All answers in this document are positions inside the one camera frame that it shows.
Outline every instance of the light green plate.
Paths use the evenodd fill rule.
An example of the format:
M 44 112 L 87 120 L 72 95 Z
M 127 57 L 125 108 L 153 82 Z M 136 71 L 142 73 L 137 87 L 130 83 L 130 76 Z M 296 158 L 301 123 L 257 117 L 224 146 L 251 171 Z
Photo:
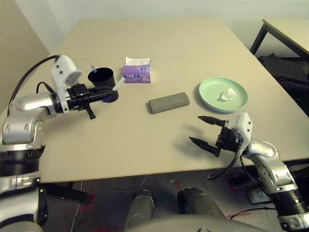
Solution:
M 236 97 L 231 101 L 221 100 L 221 93 L 232 88 Z M 237 82 L 222 77 L 209 78 L 199 85 L 199 95 L 211 109 L 231 113 L 244 107 L 248 101 L 247 91 Z

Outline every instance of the black table leg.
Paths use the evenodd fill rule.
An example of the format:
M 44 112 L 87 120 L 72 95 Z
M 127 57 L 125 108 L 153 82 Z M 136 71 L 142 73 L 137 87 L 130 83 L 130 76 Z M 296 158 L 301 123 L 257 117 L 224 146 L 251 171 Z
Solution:
M 46 189 L 47 195 L 76 200 L 82 204 L 89 204 L 91 202 L 91 195 L 86 192 L 57 184 L 40 184 L 40 187 Z
M 68 188 L 69 188 L 69 189 L 73 189 L 73 184 L 74 184 L 73 181 L 69 182 L 69 183 L 68 183 Z
M 257 34 L 257 37 L 255 38 L 255 41 L 253 42 L 250 52 L 254 55 L 256 51 L 259 49 L 263 39 L 265 38 L 267 34 L 267 25 L 264 23 L 262 25 L 262 28 L 260 29 L 259 33 Z
M 302 47 L 295 44 L 293 41 L 289 40 L 285 35 L 279 33 L 273 27 L 267 26 L 265 31 L 274 36 L 277 40 L 283 43 L 285 46 L 290 48 L 293 52 L 298 54 L 303 60 L 309 62 L 309 52 L 304 50 Z

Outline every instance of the white tissue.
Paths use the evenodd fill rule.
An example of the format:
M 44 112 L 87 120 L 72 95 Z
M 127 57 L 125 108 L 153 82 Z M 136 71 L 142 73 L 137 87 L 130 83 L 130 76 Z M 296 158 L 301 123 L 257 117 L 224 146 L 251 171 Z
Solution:
M 129 57 L 126 57 L 126 63 L 127 66 L 141 66 L 141 65 L 147 65 L 150 64 L 150 58 L 143 58 L 143 59 L 132 59 Z
M 236 97 L 236 93 L 233 91 L 232 88 L 229 88 L 227 91 L 224 91 L 223 93 L 221 93 L 221 99 L 225 101 L 227 100 L 231 101 L 235 97 Z

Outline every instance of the tissue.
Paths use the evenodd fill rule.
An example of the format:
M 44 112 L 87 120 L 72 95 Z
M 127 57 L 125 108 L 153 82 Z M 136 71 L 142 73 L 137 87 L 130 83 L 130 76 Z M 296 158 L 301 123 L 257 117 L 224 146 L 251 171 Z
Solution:
M 126 79 L 126 83 L 150 83 L 150 58 L 132 59 L 126 57 L 122 75 Z
M 221 99 L 225 101 L 227 100 L 231 101 L 235 97 L 236 97 L 236 93 L 233 91 L 232 88 L 229 88 L 227 91 L 224 91 L 223 93 L 221 93 Z

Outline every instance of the black cup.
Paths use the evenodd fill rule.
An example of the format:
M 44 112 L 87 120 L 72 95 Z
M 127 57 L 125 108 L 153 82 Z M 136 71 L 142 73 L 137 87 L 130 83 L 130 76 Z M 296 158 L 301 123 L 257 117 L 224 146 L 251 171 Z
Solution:
M 90 72 L 88 74 L 88 80 L 93 83 L 97 90 L 104 88 L 105 86 L 114 87 L 114 73 L 109 68 L 98 68 L 97 72 Z M 111 95 L 107 95 L 104 102 L 114 102 L 118 99 L 118 91 L 113 91 Z

